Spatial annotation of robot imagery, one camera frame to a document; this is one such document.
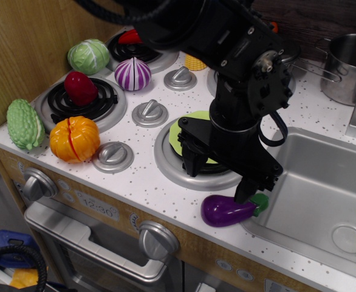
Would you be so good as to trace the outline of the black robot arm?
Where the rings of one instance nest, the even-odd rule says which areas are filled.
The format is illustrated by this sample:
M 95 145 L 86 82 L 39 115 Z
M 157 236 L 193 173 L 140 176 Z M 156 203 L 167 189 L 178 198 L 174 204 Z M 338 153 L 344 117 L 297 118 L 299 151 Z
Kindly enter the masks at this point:
M 156 51 L 182 51 L 218 74 L 208 120 L 182 117 L 178 140 L 187 174 L 195 177 L 212 159 L 241 176 L 234 200 L 246 202 L 258 190 L 272 190 L 281 165 L 260 129 L 270 116 L 283 136 L 278 110 L 292 96 L 291 75 L 281 60 L 282 39 L 261 20 L 250 1 L 122 1 L 119 15 L 94 1 L 80 6 L 104 21 L 131 25 Z

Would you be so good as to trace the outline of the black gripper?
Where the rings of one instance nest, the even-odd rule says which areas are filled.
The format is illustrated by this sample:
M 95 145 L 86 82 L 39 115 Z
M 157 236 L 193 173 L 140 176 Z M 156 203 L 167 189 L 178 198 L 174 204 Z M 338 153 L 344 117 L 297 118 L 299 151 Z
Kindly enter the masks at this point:
M 226 131 L 211 120 L 181 117 L 178 141 L 187 174 L 196 177 L 208 159 L 242 176 L 234 202 L 244 204 L 258 190 L 273 190 L 281 164 L 262 146 L 256 125 L 242 132 Z

